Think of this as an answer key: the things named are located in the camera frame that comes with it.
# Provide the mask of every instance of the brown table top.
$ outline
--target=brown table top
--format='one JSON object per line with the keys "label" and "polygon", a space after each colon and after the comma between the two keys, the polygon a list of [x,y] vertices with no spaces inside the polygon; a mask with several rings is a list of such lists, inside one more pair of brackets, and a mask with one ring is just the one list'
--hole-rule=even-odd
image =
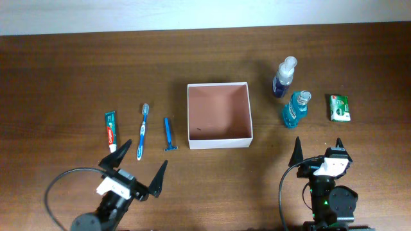
{"label": "brown table top", "polygon": [[[337,185],[359,194],[354,225],[411,230],[409,22],[0,37],[0,54],[1,229],[57,230],[44,191],[59,173],[96,167],[109,153],[104,113],[116,110],[119,143],[134,141],[121,168],[148,185],[169,160],[160,198],[133,202],[122,229],[280,227],[278,185],[299,136],[305,157],[342,139],[354,164]],[[290,55],[298,59],[290,92],[312,93],[293,130],[279,117],[290,92],[272,95],[273,75]],[[187,84],[230,81],[249,84],[250,148],[190,150]],[[326,94],[348,96],[350,123],[329,120]],[[177,151],[163,151],[164,117]],[[67,228],[98,206],[100,182],[75,173],[53,188],[51,209]],[[285,180],[290,226],[312,220],[301,199],[306,182],[295,170]]]}

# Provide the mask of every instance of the green packet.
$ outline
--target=green packet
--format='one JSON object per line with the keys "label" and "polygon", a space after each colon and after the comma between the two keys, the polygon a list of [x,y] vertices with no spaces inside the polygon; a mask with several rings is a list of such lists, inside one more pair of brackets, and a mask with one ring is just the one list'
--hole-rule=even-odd
{"label": "green packet", "polygon": [[331,121],[348,122],[351,120],[347,96],[330,96]]}

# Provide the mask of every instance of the wire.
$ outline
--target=wire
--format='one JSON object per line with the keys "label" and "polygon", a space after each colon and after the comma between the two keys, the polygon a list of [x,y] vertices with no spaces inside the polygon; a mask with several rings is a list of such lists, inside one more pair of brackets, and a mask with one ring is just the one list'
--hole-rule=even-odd
{"label": "wire", "polygon": [[319,159],[319,157],[311,157],[311,158],[307,158],[307,159],[305,159],[305,160],[303,160],[303,161],[300,161],[300,162],[294,164],[293,166],[289,167],[289,168],[287,169],[287,171],[285,171],[283,177],[281,177],[280,186],[279,186],[279,188],[278,188],[278,209],[279,209],[279,211],[280,211],[281,223],[283,224],[283,228],[284,228],[285,231],[288,231],[288,228],[287,228],[287,224],[285,223],[284,216],[283,216],[283,209],[281,208],[281,189],[283,188],[283,182],[284,182],[285,176],[286,176],[293,168],[295,168],[295,167],[297,167],[297,166],[299,166],[299,165],[301,165],[301,164],[303,164],[303,163],[305,163],[305,162],[308,162],[308,161],[311,161],[311,160],[318,160],[318,159]]}
{"label": "wire", "polygon": [[105,172],[103,170],[100,169],[96,169],[96,168],[92,168],[92,167],[79,167],[76,169],[71,169],[68,171],[65,171],[64,173],[58,175],[56,178],[54,178],[53,181],[51,181],[51,183],[48,185],[46,192],[44,193],[44,206],[46,207],[47,213],[49,214],[50,218],[56,223],[56,225],[58,225],[62,230],[67,231],[63,224],[61,224],[61,222],[59,222],[59,220],[54,217],[53,213],[51,212],[49,205],[48,205],[48,195],[50,192],[50,189],[52,188],[52,186],[59,180],[61,179],[63,176],[68,175],[69,173],[73,173],[75,171],[93,171],[96,173],[101,173],[103,175],[105,175]]}
{"label": "wire", "polygon": [[302,200],[303,200],[304,204],[306,204],[306,206],[307,206],[310,210],[313,210],[310,206],[307,205],[307,202],[306,202],[306,200],[304,199],[304,192],[306,191],[306,188],[307,188],[307,186],[308,186],[309,184],[310,184],[310,183],[307,182],[306,185],[304,186],[304,188],[302,189]]}

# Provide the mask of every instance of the white background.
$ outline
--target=white background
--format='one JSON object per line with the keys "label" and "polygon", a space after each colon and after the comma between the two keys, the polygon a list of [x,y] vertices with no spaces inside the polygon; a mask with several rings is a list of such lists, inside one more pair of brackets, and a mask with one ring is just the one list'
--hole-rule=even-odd
{"label": "white background", "polygon": [[0,35],[411,21],[411,0],[0,0]]}

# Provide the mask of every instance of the mouthwash bottle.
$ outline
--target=mouthwash bottle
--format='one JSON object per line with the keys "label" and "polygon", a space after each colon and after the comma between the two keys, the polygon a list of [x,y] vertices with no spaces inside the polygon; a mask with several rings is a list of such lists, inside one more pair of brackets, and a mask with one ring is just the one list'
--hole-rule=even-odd
{"label": "mouthwash bottle", "polygon": [[282,98],[288,91],[288,88],[293,81],[294,67],[297,65],[297,59],[289,56],[278,67],[277,74],[272,81],[272,90],[274,95]]}
{"label": "mouthwash bottle", "polygon": [[294,92],[290,102],[283,109],[283,120],[287,128],[295,128],[300,119],[307,115],[307,103],[311,99],[308,91]]}

